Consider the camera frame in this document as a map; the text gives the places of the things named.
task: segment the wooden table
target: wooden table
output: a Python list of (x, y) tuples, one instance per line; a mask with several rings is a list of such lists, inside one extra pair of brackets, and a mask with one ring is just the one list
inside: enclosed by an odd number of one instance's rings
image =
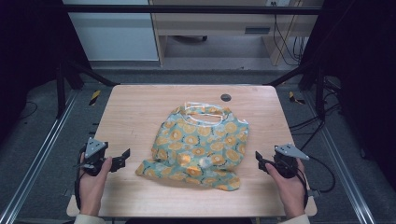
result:
[[(220, 96), (230, 94), (224, 102)], [(157, 131), (170, 112), (185, 102), (228, 106), (249, 123), (245, 158), (235, 169), (241, 187), (235, 191), (208, 189), (168, 179), (136, 175), (134, 171), (150, 149)], [(276, 184), (258, 169), (255, 151), (269, 160), (274, 145), (292, 143), (288, 123), (270, 86), (250, 85), (120, 85), (114, 88), (95, 139), (107, 141), (107, 156), (131, 157), (126, 167), (107, 178), (101, 217), (282, 217)], [(306, 213), (317, 212), (312, 199)], [(67, 214), (78, 214), (74, 197)]]

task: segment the orange flower pattern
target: orange flower pattern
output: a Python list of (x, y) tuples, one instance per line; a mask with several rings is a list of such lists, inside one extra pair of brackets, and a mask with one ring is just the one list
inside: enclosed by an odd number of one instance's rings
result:
[[(198, 120), (192, 117), (196, 114), (221, 119)], [(233, 168), (244, 158), (247, 140), (248, 123), (237, 119), (228, 107), (182, 105), (161, 125), (152, 159), (144, 160), (135, 173), (214, 189), (239, 189), (240, 179)]]

